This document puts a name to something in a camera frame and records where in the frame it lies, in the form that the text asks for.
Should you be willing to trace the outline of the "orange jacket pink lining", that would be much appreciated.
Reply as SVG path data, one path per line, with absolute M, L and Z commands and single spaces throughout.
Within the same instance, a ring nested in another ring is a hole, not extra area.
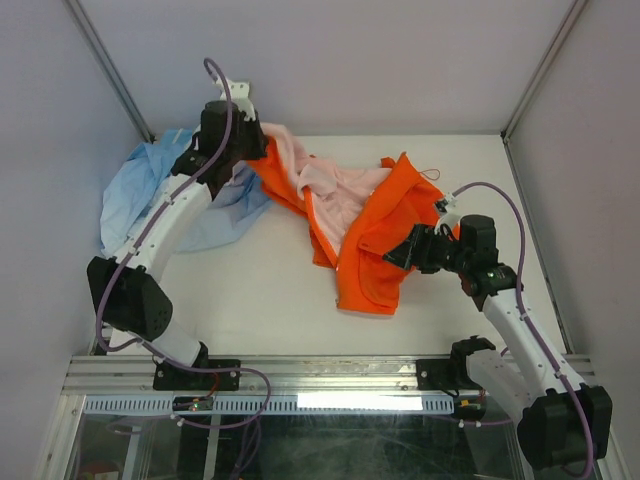
M 416 224 L 435 225 L 443 193 L 407 154 L 373 168 L 346 168 L 306 152 L 283 125 L 265 123 L 265 157 L 251 166 L 265 194 L 304 217 L 313 261 L 336 276 L 336 305 L 360 314 L 392 315 L 408 271 L 384 260 Z

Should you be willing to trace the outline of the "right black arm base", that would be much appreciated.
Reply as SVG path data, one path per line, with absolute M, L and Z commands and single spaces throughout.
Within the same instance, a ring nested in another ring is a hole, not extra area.
M 472 354 L 483 350 L 495 351 L 496 346 L 488 339 L 474 335 L 454 342 L 447 358 L 417 360 L 417 388 L 420 391 L 438 390 L 447 394 L 459 390 L 480 390 L 481 386 L 469 376 L 466 361 Z

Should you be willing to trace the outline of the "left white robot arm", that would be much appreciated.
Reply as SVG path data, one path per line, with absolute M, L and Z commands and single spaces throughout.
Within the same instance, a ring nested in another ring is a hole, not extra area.
M 169 257 L 232 179 L 234 167 L 261 159 L 266 147 L 249 99 L 207 103 L 199 131 L 175 160 L 141 228 L 115 255 L 95 257 L 87 266 L 96 326 L 131 335 L 132 343 L 175 366 L 175 377 L 188 388 L 208 380 L 208 350 L 174 320 L 172 302 L 159 282 Z

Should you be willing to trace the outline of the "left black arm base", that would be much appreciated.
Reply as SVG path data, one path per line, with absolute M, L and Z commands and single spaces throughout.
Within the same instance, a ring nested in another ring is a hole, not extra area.
M 156 361 L 153 389 L 156 391 L 237 391 L 241 361 L 232 358 L 210 358 L 200 343 L 193 365 L 179 366 L 173 360 Z

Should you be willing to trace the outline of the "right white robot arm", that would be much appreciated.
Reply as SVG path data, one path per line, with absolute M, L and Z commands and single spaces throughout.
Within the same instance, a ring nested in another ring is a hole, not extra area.
M 535 470 L 570 469 L 588 478 L 607 452 L 613 404 L 601 386 L 590 386 L 548 343 L 525 304 L 517 273 L 498 259 L 492 218 L 467 215 L 459 231 L 448 225 L 415 225 L 384 254 L 385 261 L 423 274 L 458 275 L 464 293 L 493 325 L 516 365 L 487 339 L 453 345 L 448 378 L 459 387 L 486 390 L 515 424 L 520 450 Z

